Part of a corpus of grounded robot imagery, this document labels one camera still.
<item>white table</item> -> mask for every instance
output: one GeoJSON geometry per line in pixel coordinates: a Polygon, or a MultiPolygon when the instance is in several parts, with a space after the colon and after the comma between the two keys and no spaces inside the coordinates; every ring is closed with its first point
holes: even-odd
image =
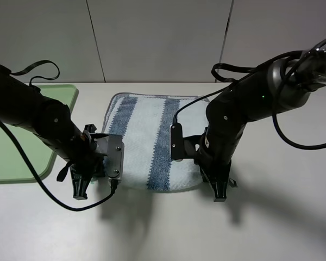
{"type": "MultiPolygon", "coordinates": [[[[98,129],[118,92],[202,95],[223,87],[75,85],[80,93],[72,120],[79,128],[94,123],[98,129]]],[[[326,141],[326,88],[279,121],[295,141],[326,141]]],[[[80,207],[108,193],[94,184],[89,200],[74,200],[70,180],[55,181],[64,165],[57,158],[44,180],[59,199],[80,207]]],[[[271,119],[250,123],[231,175],[240,187],[229,189],[226,203],[213,203],[206,184],[174,194],[119,187],[111,201],[80,213],[57,206],[36,183],[0,185],[0,260],[326,260],[326,149],[290,147],[271,119]]]]}

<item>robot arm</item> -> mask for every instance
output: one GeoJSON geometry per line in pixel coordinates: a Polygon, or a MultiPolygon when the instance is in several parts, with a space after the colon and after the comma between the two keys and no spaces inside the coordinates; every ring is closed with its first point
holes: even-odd
{"type": "Polygon", "coordinates": [[[81,132],[70,116],[67,105],[21,83],[0,65],[0,121],[32,132],[67,161],[57,181],[63,181],[70,168],[73,197],[82,200],[87,199],[92,177],[121,179],[124,146],[120,135],[95,133],[94,125],[86,125],[81,132]],[[110,159],[106,166],[104,157],[110,159]]]}
{"type": "Polygon", "coordinates": [[[299,108],[312,91],[326,86],[326,49],[314,50],[304,60],[300,59],[303,52],[298,51],[291,52],[286,59],[264,63],[254,73],[227,87],[206,108],[209,125],[204,134],[183,138],[182,126],[173,122],[171,159],[193,158],[200,166],[203,180],[209,182],[214,192],[214,201],[223,202],[227,198],[231,158],[246,124],[272,116],[273,104],[276,104],[274,115],[299,108]],[[295,73],[287,77],[292,68],[295,73]]]}

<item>green cutting board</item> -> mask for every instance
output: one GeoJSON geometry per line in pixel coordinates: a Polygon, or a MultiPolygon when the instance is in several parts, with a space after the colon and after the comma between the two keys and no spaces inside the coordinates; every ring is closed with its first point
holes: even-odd
{"type": "MultiPolygon", "coordinates": [[[[78,90],[74,85],[42,85],[41,93],[67,104],[70,111],[75,104],[78,90]]],[[[45,178],[51,171],[56,154],[42,143],[34,134],[22,128],[8,126],[20,142],[36,172],[45,178]]],[[[0,183],[18,183],[35,181],[16,147],[0,129],[0,183]]]]}

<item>striped towel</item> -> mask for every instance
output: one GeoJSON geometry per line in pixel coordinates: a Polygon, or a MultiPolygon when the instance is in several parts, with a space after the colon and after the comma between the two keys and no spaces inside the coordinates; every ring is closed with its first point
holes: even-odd
{"type": "MultiPolygon", "coordinates": [[[[135,189],[176,191],[202,182],[192,159],[170,160],[170,125],[174,113],[196,96],[116,94],[106,112],[102,132],[123,135],[122,184],[135,189]]],[[[206,101],[183,110],[178,120],[184,136],[202,134],[208,125],[206,101]]]]}

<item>white towel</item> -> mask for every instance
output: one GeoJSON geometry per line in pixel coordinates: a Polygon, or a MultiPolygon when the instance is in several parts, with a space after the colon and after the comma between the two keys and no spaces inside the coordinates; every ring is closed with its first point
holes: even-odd
{"type": "MultiPolygon", "coordinates": [[[[135,189],[176,191],[202,182],[192,159],[170,160],[170,125],[174,113],[196,96],[116,94],[106,112],[103,133],[123,135],[122,184],[135,189]]],[[[208,121],[208,100],[183,110],[183,135],[202,134],[208,121]]]]}

